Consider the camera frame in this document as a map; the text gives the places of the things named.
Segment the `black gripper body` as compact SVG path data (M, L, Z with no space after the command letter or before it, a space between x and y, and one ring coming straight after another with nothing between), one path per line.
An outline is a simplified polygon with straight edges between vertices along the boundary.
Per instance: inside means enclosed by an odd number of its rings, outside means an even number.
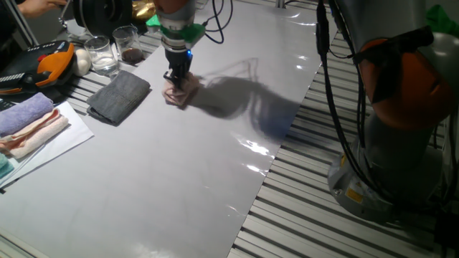
M165 54L166 59L169 62L169 70L173 70L174 75L177 73L187 74L189 72L193 58L189 49L186 49L184 52L172 52L166 50Z

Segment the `person hand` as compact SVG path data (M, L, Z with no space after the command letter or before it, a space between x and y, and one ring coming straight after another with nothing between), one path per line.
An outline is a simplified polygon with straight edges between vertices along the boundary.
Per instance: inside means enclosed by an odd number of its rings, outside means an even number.
M65 6L67 0L25 0L17 5L20 12L26 18L36 18L52 9Z

